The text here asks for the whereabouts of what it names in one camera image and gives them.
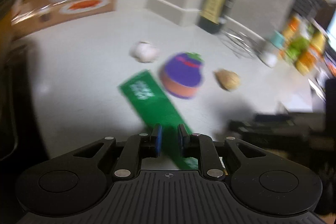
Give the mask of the green packet box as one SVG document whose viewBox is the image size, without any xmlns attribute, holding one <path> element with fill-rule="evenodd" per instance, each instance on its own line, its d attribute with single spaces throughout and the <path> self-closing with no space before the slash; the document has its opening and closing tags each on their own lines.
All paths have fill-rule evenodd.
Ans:
<svg viewBox="0 0 336 224">
<path fill-rule="evenodd" d="M 193 157 L 183 158 L 178 144 L 178 125 L 183 124 L 188 134 L 192 131 L 171 103 L 166 93 L 149 71 L 141 71 L 119 86 L 120 91 L 133 106 L 148 128 L 162 126 L 161 151 L 182 170 L 198 168 Z"/>
</svg>

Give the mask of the purple eggplant sponge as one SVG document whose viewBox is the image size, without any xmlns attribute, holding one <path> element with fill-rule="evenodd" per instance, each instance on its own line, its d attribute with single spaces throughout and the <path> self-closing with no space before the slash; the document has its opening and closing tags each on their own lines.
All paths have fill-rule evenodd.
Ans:
<svg viewBox="0 0 336 224">
<path fill-rule="evenodd" d="M 171 95 L 191 99 L 203 83 L 204 61 L 197 53 L 180 52 L 169 58 L 161 67 L 159 78 Z"/>
</svg>

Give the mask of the brown paper ball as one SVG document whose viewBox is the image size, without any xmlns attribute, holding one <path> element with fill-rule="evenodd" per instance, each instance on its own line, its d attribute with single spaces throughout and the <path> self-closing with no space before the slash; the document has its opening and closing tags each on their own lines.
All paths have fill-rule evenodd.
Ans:
<svg viewBox="0 0 336 224">
<path fill-rule="evenodd" d="M 240 77 L 235 72 L 220 69 L 215 72 L 215 77 L 219 85 L 227 91 L 235 90 L 240 86 Z"/>
</svg>

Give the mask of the white paper ball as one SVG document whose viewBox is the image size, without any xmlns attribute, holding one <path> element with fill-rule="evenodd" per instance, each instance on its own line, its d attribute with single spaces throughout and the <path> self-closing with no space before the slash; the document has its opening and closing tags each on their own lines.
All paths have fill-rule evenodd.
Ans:
<svg viewBox="0 0 336 224">
<path fill-rule="evenodd" d="M 152 63 L 159 56 L 159 49 L 148 42 L 137 42 L 130 50 L 131 57 L 140 63 Z"/>
</svg>

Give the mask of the teal cap salt shaker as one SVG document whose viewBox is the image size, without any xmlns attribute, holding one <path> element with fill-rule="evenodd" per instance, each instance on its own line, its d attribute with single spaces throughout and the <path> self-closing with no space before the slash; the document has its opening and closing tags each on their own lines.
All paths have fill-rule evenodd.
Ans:
<svg viewBox="0 0 336 224">
<path fill-rule="evenodd" d="M 280 51 L 283 49 L 284 36 L 275 31 L 270 39 L 264 44 L 259 59 L 268 67 L 273 68 L 277 61 Z"/>
</svg>

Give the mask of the green plastic bag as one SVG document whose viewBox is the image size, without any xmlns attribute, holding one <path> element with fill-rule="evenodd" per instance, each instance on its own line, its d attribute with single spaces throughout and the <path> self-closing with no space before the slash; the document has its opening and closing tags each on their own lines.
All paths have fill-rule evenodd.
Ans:
<svg viewBox="0 0 336 224">
<path fill-rule="evenodd" d="M 303 51 L 305 51 L 310 43 L 310 39 L 304 36 L 298 36 L 288 45 L 284 53 L 284 60 L 293 64 Z"/>
</svg>

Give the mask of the dark soy sauce bottle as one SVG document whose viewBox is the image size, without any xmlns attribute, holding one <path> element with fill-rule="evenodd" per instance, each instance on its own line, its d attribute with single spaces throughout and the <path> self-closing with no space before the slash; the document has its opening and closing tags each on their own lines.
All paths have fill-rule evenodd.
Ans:
<svg viewBox="0 0 336 224">
<path fill-rule="evenodd" d="M 235 0 L 203 0 L 198 26 L 210 34 L 217 34 L 227 22 Z"/>
</svg>

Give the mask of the orange cleaner bottle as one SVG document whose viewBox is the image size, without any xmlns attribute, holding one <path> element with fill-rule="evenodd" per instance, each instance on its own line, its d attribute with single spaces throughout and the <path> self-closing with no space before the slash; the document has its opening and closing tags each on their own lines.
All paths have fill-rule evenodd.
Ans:
<svg viewBox="0 0 336 224">
<path fill-rule="evenodd" d="M 301 17 L 298 14 L 293 14 L 281 32 L 286 42 L 288 42 L 294 36 L 300 24 Z"/>
</svg>

